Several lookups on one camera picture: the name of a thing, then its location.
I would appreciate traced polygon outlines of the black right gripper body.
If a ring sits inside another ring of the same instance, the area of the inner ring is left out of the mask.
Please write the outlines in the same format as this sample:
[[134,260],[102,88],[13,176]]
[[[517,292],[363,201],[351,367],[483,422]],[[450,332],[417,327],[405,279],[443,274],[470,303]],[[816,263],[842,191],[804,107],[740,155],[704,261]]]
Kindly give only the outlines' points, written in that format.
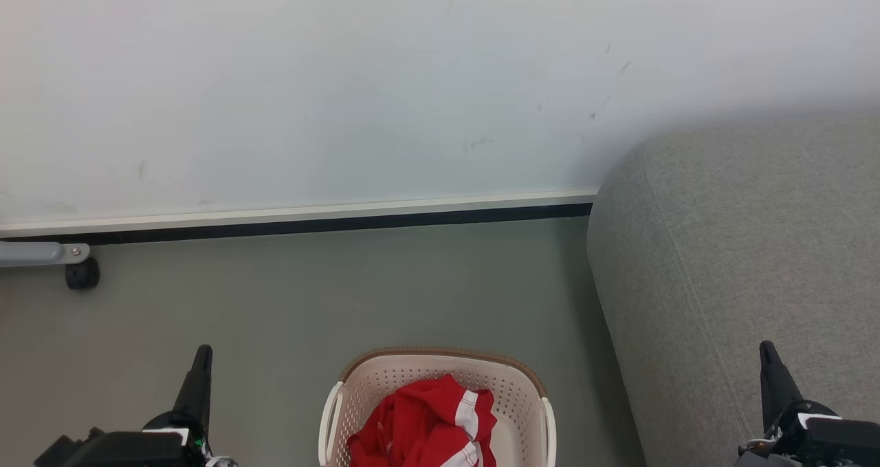
[[738,448],[736,466],[878,466],[879,426],[811,400],[762,404],[766,435]]

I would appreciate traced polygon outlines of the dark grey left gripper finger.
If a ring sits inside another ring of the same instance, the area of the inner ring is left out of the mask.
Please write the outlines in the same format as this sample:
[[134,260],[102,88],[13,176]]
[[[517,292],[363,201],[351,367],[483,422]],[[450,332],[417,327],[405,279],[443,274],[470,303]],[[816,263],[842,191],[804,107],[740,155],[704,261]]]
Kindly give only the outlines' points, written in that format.
[[212,360],[212,347],[199,346],[172,408],[175,419],[198,436],[210,432]]

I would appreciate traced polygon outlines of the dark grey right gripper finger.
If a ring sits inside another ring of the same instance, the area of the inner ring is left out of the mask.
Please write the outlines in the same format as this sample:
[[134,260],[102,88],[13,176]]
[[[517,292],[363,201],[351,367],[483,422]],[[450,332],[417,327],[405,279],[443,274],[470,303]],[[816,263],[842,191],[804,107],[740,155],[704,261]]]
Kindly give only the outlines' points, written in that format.
[[760,390],[762,407],[762,426],[766,433],[780,414],[804,400],[788,367],[771,341],[762,341],[758,348],[760,357]]

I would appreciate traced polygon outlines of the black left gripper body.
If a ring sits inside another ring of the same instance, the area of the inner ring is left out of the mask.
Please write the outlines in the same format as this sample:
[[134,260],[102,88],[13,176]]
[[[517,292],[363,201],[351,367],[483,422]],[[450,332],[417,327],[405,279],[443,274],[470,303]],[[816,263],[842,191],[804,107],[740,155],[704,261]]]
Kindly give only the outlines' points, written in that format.
[[92,428],[86,439],[60,436],[35,466],[238,466],[213,455],[207,429],[189,413],[163,413],[140,431]]

